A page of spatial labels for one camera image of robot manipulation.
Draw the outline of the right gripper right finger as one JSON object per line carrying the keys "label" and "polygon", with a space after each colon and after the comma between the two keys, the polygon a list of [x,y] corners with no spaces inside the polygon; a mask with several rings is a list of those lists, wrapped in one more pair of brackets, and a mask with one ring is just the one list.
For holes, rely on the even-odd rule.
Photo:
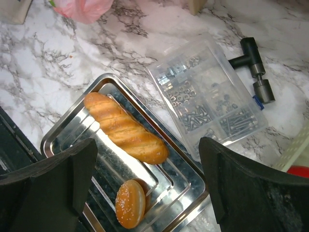
{"label": "right gripper right finger", "polygon": [[223,232],[307,232],[309,180],[265,166],[209,137],[199,154]]}

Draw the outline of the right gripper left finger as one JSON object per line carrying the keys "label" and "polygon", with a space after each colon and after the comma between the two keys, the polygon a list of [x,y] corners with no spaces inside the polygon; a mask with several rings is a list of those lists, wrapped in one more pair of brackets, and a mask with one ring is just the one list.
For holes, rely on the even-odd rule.
{"label": "right gripper left finger", "polygon": [[2,232],[73,232],[96,163],[94,139],[0,177]]}

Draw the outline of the red apple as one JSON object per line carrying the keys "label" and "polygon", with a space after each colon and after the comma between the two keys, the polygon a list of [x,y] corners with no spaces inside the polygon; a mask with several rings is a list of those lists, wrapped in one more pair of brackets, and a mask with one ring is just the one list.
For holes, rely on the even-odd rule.
{"label": "red apple", "polygon": [[293,165],[289,168],[287,173],[292,174],[292,175],[296,175],[296,176],[309,178],[309,167]]}

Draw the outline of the pink plastic grocery bag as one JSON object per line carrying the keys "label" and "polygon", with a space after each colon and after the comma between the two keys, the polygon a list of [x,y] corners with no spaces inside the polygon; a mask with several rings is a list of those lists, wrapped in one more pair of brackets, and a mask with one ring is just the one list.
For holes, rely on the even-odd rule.
{"label": "pink plastic grocery bag", "polygon": [[91,24],[111,8],[113,0],[49,0],[49,3],[62,16]]}

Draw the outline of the beige canvas tote bag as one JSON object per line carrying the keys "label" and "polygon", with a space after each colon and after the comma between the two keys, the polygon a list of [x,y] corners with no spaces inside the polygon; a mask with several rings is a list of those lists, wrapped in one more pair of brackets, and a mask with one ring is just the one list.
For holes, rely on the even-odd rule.
{"label": "beige canvas tote bag", "polygon": [[32,0],[0,0],[0,21],[22,25],[25,22]]}

